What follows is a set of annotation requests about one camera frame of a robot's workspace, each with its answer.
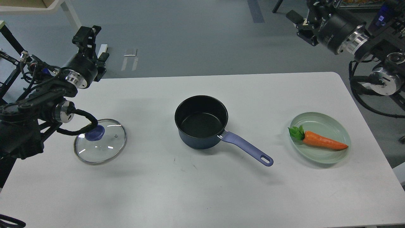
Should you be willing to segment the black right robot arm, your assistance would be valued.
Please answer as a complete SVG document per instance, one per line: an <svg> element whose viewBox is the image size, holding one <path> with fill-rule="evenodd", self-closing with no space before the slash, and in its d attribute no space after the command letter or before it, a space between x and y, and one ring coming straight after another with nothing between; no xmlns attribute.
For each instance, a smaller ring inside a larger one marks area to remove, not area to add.
<svg viewBox="0 0 405 228"><path fill-rule="evenodd" d="M307 17L296 11L286 13L297 29L297 36L312 46L324 45L333 54L347 51L350 89L356 101L367 110L392 118L366 104L360 95L389 96L404 109L404 1L387 0L373 23L340 8L340 0L308 0Z"/></svg>

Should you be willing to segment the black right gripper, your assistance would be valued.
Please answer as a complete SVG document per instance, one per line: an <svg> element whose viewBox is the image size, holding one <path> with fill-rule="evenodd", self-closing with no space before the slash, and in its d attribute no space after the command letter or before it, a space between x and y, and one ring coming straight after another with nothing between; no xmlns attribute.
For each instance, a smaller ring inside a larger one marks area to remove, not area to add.
<svg viewBox="0 0 405 228"><path fill-rule="evenodd" d="M354 54L369 40L364 21L346 11L333 13L334 0L307 0L306 4L306 18L294 10L286 13L286 18L297 28L297 36L311 46L321 43L335 55L344 50Z"/></svg>

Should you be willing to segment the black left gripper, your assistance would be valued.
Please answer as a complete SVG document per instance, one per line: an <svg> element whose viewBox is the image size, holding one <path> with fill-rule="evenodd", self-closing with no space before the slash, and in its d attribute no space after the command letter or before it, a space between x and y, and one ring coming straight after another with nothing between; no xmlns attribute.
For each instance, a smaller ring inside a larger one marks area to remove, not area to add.
<svg viewBox="0 0 405 228"><path fill-rule="evenodd" d="M65 80L78 89L86 89L91 83L99 82L107 72L106 61L110 53L103 52L93 63L87 56L96 56L96 37L101 31L100 26L81 26L72 38L72 43L78 47L75 54L62 67Z"/></svg>

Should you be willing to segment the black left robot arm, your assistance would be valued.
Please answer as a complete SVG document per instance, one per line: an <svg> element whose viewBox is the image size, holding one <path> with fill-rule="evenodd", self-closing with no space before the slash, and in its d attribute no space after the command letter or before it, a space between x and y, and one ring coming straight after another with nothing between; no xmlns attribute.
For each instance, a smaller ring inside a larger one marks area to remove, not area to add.
<svg viewBox="0 0 405 228"><path fill-rule="evenodd" d="M1 51L1 58L15 66L1 83L1 188L16 160L43 153L44 142L53 133L75 136L97 127L97 119L75 108L67 97L75 97L79 89L87 89L106 73L109 53L96 53L100 31L100 26L80 27L72 38L78 52L58 67L29 55L6 26L1 28L21 55L16 59Z"/></svg>

